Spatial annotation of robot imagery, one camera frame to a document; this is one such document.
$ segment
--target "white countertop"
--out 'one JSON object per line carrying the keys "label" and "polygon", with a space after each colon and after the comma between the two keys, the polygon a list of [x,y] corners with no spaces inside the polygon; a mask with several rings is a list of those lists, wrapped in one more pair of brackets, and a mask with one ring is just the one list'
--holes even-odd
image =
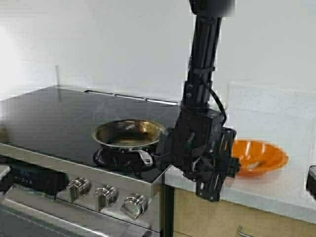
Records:
{"label": "white countertop", "polygon": [[[316,224],[316,201],[305,190],[310,165],[316,164],[314,117],[294,117],[231,108],[227,127],[238,138],[263,140],[280,146],[288,164],[255,178],[227,178],[221,199]],[[170,167],[165,183],[195,192],[195,183]]]}

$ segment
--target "cabinet handle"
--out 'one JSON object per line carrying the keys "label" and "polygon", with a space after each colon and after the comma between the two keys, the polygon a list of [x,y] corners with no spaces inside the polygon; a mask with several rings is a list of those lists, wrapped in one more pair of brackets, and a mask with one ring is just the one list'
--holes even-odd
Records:
{"label": "cabinet handle", "polygon": [[246,235],[244,234],[243,232],[241,232],[241,229],[242,229],[242,226],[239,226],[238,227],[238,235],[242,236],[242,237],[253,237],[253,236],[250,236],[250,235]]}

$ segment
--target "black robotic arm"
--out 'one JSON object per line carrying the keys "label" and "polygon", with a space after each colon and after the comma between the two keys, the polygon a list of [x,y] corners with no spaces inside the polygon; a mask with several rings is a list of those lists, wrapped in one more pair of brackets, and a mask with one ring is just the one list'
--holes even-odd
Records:
{"label": "black robotic arm", "polygon": [[[161,136],[154,157],[161,169],[172,164],[195,181],[196,195],[219,201],[225,178],[235,177],[240,168],[238,159],[231,157],[236,132],[223,127],[225,109],[212,90],[221,21],[234,0],[190,0],[190,4],[197,19],[181,113],[175,128]],[[220,112],[209,107],[210,96]]]}

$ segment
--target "countertop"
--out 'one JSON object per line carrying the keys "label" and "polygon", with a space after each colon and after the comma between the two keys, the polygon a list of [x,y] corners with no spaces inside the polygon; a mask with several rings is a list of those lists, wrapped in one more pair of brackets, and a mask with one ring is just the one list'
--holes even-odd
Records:
{"label": "countertop", "polygon": [[[292,94],[285,92],[290,105],[282,105],[284,110],[272,113],[273,104],[280,103],[268,102],[266,108],[262,105],[251,107],[251,104],[243,101],[249,100],[249,87],[233,85],[230,89],[235,101],[230,103],[226,126],[237,130],[237,139],[263,140],[280,146],[288,154],[289,162],[279,170],[256,178],[227,178],[221,199],[316,224],[316,201],[305,190],[309,166],[316,164],[313,111],[308,111],[310,114],[307,116],[306,113],[300,113],[300,109],[293,109],[295,104],[289,100]],[[283,92],[278,94],[276,91],[256,90],[260,93],[253,93],[252,96],[262,97],[269,92],[271,96],[276,95],[274,99],[284,101]],[[303,101],[307,104],[310,102],[304,98]],[[289,106],[295,113],[289,112]],[[182,171],[173,166],[165,173],[165,183],[192,192],[196,189],[195,183],[183,177]]]}

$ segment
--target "oven door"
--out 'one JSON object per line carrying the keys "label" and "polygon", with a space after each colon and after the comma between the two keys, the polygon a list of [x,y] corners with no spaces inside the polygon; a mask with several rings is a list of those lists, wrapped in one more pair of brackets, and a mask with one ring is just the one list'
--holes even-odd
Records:
{"label": "oven door", "polygon": [[0,236],[159,237],[160,234],[60,200],[13,188],[0,206]]}

